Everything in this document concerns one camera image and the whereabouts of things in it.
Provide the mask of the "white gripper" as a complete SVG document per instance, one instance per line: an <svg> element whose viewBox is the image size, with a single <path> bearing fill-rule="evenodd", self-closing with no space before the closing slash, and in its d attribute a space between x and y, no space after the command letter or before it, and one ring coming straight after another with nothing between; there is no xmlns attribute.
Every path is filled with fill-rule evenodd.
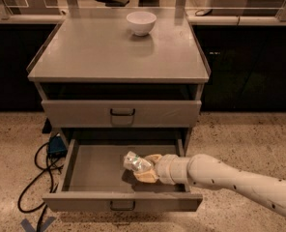
<svg viewBox="0 0 286 232"><path fill-rule="evenodd" d="M153 184L159 179L166 185L188 184L187 165L190 158L153 154L146 156L145 160L155 164L157 175L154 172L134 173L139 182Z"/></svg>

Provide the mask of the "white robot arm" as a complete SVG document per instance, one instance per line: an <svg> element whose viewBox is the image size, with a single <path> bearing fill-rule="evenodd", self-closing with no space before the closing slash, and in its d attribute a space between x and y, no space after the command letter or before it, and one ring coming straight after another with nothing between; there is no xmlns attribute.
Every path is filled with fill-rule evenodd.
<svg viewBox="0 0 286 232"><path fill-rule="evenodd" d="M135 155L132 164L133 174L140 182L230 189L286 217L286 180L242 171L205 154L191 158L176 155L140 158Z"/></svg>

